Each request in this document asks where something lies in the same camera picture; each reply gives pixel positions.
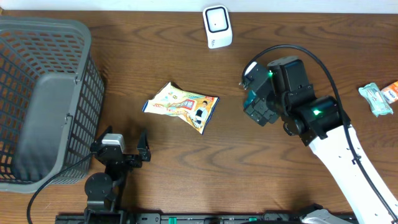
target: gray plastic basket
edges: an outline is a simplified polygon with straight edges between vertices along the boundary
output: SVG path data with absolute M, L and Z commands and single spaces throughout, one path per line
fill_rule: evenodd
M 104 95 L 90 45 L 77 21 L 0 17 L 0 191 L 34 192 L 90 153 Z

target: crumpled snack bag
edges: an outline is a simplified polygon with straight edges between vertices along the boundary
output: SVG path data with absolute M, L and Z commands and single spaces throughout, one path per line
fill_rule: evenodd
M 363 96 L 371 105 L 372 113 L 378 117 L 379 115 L 393 114 L 390 105 L 386 99 L 381 95 L 381 92 L 375 83 L 367 84 L 358 89 L 359 94 Z
M 178 116 L 199 131 L 200 134 L 203 134 L 218 100 L 218 97 L 203 96 L 180 90 L 169 82 L 153 99 L 145 103 L 142 111 Z

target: orange package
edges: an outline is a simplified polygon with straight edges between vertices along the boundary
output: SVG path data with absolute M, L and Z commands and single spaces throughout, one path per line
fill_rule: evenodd
M 398 100 L 398 81 L 385 87 L 381 90 L 381 93 L 385 97 L 387 103 L 391 104 Z

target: wood grain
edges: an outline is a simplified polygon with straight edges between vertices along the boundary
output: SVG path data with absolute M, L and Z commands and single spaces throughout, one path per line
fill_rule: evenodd
M 91 51 L 106 77 L 99 131 L 113 125 L 134 151 L 149 132 L 152 161 L 130 176 L 123 205 L 165 213 L 261 213 L 296 210 L 313 202 L 332 212 L 351 209 L 326 167 L 280 121 L 258 126 L 243 113 L 242 69 L 275 44 L 299 44 L 329 68 L 370 160 L 398 197 L 397 115 L 376 118 L 358 87 L 384 87 L 398 79 L 398 16 L 352 14 L 231 13 L 233 44 L 207 48 L 201 13 L 6 11 L 10 16 L 75 19 L 91 31 Z M 293 50 L 265 55 L 267 62 L 298 55 L 318 96 L 330 95 L 324 74 Z M 201 136 L 179 118 L 144 114 L 144 102 L 168 81 L 183 90 L 221 98 Z M 392 105 L 398 109 L 398 103 Z M 95 162 L 90 173 L 103 171 Z M 32 208 L 35 223 L 86 206 L 84 183 L 45 189 Z M 1 192 L 2 223 L 25 223 L 31 195 Z

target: white device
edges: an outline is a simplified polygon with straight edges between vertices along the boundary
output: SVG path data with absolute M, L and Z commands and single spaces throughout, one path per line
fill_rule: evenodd
M 124 149 L 126 148 L 124 145 L 123 135 L 121 134 L 111 134 L 111 133 L 105 134 L 101 143 L 111 146 L 120 146 L 120 150 L 122 150 L 122 152 L 124 152 Z
M 232 43 L 232 28 L 225 6 L 211 6 L 203 10 L 203 22 L 210 49 L 225 47 Z
M 354 128 L 351 126 L 348 131 L 356 153 L 361 156 L 360 159 L 364 169 L 388 206 L 398 215 L 397 199 L 366 156 Z M 368 184 L 358 165 L 353 162 L 353 155 L 349 150 L 343 126 L 332 129 L 326 134 L 328 137 L 324 140 L 321 140 L 319 137 L 314 139 L 310 143 L 310 148 L 335 178 L 359 223 L 391 224 L 392 217 Z

